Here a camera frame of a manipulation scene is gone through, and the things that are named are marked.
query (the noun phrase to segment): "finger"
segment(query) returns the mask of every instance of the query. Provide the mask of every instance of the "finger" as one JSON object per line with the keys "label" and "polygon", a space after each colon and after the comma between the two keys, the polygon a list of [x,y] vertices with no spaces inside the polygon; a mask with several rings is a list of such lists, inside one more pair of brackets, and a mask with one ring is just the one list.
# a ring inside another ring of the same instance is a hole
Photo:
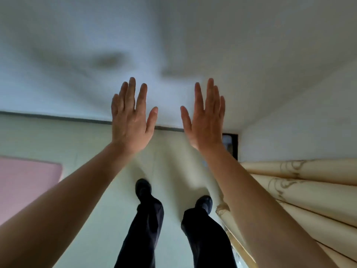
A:
{"label": "finger", "polygon": [[194,115],[198,113],[203,113],[203,97],[200,83],[194,85]]}
{"label": "finger", "polygon": [[125,96],[125,111],[134,111],[135,107],[135,78],[130,77],[128,91]]}
{"label": "finger", "polygon": [[149,117],[147,118],[146,122],[146,133],[153,135],[154,130],[155,130],[155,124],[157,121],[157,113],[158,113],[158,108],[154,107],[151,109]]}
{"label": "finger", "polygon": [[147,85],[142,84],[140,87],[139,96],[137,97],[135,111],[141,115],[146,113],[146,94],[147,94]]}
{"label": "finger", "polygon": [[221,96],[220,100],[221,100],[221,108],[220,108],[219,117],[220,117],[221,123],[223,124],[224,114],[226,112],[226,100],[224,99],[223,96]]}
{"label": "finger", "polygon": [[220,99],[220,91],[218,90],[218,86],[216,85],[213,87],[213,98],[214,98],[213,113],[218,115],[220,113],[221,99]]}
{"label": "finger", "polygon": [[214,104],[215,104],[215,100],[213,95],[213,79],[209,78],[207,82],[207,97],[206,97],[205,113],[212,114]]}
{"label": "finger", "polygon": [[112,104],[111,104],[111,110],[112,110],[112,117],[116,117],[118,114],[118,107],[116,105],[118,99],[118,94],[114,94],[113,99],[112,99]]}
{"label": "finger", "polygon": [[121,85],[121,89],[118,97],[116,97],[116,105],[118,107],[119,112],[123,112],[125,110],[125,95],[128,90],[128,83],[124,82]]}
{"label": "finger", "polygon": [[185,106],[181,106],[181,119],[182,124],[184,126],[184,131],[186,134],[190,134],[192,131],[192,122],[190,119],[189,112],[187,111]]}

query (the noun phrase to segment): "beige curtain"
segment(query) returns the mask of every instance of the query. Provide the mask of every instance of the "beige curtain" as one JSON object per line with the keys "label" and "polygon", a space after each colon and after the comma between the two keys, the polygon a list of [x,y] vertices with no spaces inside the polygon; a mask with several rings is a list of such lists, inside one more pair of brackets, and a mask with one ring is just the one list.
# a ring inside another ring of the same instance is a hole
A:
{"label": "beige curtain", "polygon": [[[242,166],[338,267],[357,268],[357,159],[244,162]],[[238,242],[250,257],[249,268],[256,267],[229,207],[222,204],[216,212],[230,232],[233,247],[239,248],[234,245]]]}

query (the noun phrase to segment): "black shoe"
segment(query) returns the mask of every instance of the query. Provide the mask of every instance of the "black shoe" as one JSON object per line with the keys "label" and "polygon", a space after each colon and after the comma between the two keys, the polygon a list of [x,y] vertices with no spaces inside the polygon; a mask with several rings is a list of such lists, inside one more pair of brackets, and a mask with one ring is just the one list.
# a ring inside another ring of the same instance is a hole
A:
{"label": "black shoe", "polygon": [[140,202],[151,196],[151,185],[145,179],[140,179],[135,184],[135,193]]}
{"label": "black shoe", "polygon": [[196,205],[194,207],[203,208],[207,212],[207,214],[210,214],[212,211],[212,206],[212,198],[209,195],[204,195],[196,201]]}

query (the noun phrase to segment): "pink mat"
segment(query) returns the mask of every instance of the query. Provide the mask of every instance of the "pink mat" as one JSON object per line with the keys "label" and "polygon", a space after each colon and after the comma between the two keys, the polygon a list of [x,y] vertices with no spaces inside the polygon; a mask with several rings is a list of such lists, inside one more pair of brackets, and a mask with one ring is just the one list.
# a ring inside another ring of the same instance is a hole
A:
{"label": "pink mat", "polygon": [[57,184],[62,165],[0,157],[0,225]]}

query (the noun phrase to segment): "black pants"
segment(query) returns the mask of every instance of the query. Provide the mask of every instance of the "black pants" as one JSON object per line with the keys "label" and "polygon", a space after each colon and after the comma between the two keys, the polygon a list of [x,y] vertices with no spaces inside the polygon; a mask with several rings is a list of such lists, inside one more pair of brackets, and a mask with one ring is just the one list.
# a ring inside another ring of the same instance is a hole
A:
{"label": "black pants", "polygon": [[[162,225],[163,205],[151,196],[137,207],[114,268],[154,268],[154,249]],[[189,240],[195,268],[237,267],[227,234],[204,209],[186,210],[181,229]]]}

